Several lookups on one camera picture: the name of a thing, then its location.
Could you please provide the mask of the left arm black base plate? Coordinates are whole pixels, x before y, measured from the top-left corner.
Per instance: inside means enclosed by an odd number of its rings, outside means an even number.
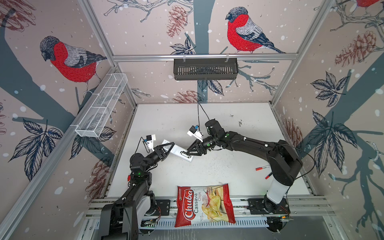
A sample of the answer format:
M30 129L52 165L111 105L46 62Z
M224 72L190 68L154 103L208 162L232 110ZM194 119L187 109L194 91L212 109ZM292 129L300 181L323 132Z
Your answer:
M156 200L154 212L150 216L169 216L170 215L170 200Z

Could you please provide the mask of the white remote control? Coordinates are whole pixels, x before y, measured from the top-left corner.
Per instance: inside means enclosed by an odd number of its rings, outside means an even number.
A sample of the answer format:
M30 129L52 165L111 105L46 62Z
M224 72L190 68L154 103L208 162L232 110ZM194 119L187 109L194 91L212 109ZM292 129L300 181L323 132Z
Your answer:
M169 143L169 142L170 141L163 140L162 144ZM173 154L173 155L175 155L175 156L177 156L177 157L179 157L179 158L181 158L181 159L191 163L194 157L186 155L185 151L186 150L181 148L180 146L174 145L171 154Z

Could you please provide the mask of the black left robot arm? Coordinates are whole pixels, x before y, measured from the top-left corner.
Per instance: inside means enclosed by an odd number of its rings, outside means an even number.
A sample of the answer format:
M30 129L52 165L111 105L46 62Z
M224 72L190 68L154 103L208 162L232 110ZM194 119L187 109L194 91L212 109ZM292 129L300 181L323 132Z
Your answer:
M114 203L105 205L101 212L98 240L137 240L139 224L145 214L156 211L156 198L150 190L151 169L164 161L174 148L170 142L154 147L146 157L135 153L130 158L130 186Z

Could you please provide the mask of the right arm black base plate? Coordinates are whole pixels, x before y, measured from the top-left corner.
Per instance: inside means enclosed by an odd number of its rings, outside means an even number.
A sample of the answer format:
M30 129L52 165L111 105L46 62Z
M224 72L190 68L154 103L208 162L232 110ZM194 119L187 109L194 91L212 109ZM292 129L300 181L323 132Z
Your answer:
M275 204L268 198L247 199L251 215L289 215L291 213L286 198L283 198L279 204Z

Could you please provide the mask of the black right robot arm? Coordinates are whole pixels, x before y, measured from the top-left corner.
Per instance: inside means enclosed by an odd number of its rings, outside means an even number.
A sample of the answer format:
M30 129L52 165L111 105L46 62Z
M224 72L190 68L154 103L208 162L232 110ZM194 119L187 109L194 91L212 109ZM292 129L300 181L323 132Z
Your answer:
M269 163L274 180L263 199L262 210L276 213L289 188L295 182L303 162L294 149L286 141L265 142L242 136L236 132L225 131L220 123L213 119L205 123L208 137L196 140L185 154L202 156L218 146L224 150L238 151L261 158Z

